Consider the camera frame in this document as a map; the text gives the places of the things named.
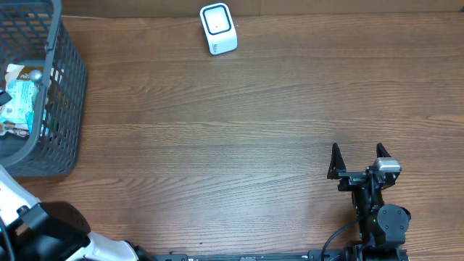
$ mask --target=white device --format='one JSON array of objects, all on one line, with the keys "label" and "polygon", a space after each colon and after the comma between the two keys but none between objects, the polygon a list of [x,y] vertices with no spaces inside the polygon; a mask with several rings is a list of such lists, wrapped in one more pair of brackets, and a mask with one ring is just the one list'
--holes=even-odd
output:
[{"label": "white device", "polygon": [[226,4],[218,3],[203,7],[200,18],[211,54],[223,54],[237,48],[237,32]]}]

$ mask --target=gray plastic basket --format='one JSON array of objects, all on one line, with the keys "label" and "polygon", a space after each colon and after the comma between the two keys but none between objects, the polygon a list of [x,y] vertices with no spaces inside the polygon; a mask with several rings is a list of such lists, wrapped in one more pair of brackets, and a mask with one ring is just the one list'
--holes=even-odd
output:
[{"label": "gray plastic basket", "polygon": [[0,165],[13,176],[68,174],[75,167],[87,70],[61,13],[60,0],[0,1],[0,87],[9,64],[43,67],[32,132],[0,136]]}]

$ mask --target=wall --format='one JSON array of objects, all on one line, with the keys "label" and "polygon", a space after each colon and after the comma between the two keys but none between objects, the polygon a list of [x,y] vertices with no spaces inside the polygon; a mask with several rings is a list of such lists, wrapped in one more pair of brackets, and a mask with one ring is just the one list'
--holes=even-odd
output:
[{"label": "wall", "polygon": [[[193,17],[212,0],[63,0],[64,15]],[[233,15],[457,12],[464,0],[224,0]]]}]

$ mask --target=white robot part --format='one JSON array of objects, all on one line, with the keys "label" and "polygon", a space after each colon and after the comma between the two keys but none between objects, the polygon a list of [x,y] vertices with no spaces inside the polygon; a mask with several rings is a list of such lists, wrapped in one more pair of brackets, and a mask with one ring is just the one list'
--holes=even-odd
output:
[{"label": "white robot part", "polygon": [[88,238],[91,243],[80,248],[66,261],[87,259],[94,261],[137,261],[137,254],[129,243],[113,241],[97,233],[90,232]]},{"label": "white robot part", "polygon": [[40,202],[26,191],[8,172],[0,165],[0,217],[5,226],[10,225],[20,216],[17,210],[23,206],[31,209]]}]

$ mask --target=packaged item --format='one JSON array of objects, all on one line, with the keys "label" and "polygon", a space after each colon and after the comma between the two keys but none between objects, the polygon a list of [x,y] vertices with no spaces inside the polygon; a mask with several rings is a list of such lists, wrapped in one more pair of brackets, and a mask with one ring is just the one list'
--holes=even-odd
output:
[{"label": "packaged item", "polygon": [[13,70],[7,71],[5,79],[7,80],[7,93],[12,99],[3,106],[0,123],[9,121],[16,124],[26,124],[26,114],[34,110],[32,98],[38,93],[35,83],[28,80],[29,72],[35,68],[8,66],[8,69],[10,68]]},{"label": "packaged item", "polygon": [[33,70],[41,68],[24,65],[9,65],[7,68],[6,92],[11,96],[11,100],[0,111],[3,135],[8,131],[24,137],[32,131],[30,119],[34,116],[35,98],[38,93],[35,83],[29,80],[29,73]]}]

